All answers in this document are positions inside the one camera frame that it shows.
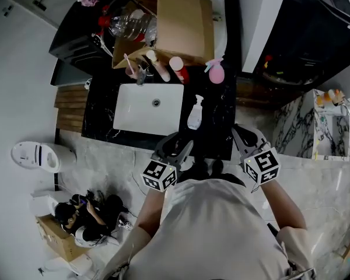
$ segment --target person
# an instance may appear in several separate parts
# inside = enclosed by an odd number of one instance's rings
[[[127,211],[120,197],[110,195],[106,201],[97,202],[88,191],[87,197],[75,194],[70,202],[59,203],[55,207],[55,218],[72,235],[83,228],[83,240],[91,242],[109,236],[116,228],[120,213]]]
[[[165,194],[150,189],[131,233],[99,279],[315,279],[306,222],[276,180],[261,188],[280,230],[270,231],[251,192],[217,160],[179,178],[160,224]]]

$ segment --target sneaker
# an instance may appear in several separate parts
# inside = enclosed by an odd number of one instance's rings
[[[211,175],[220,175],[223,173],[223,162],[221,160],[215,160],[212,165],[212,173]]]

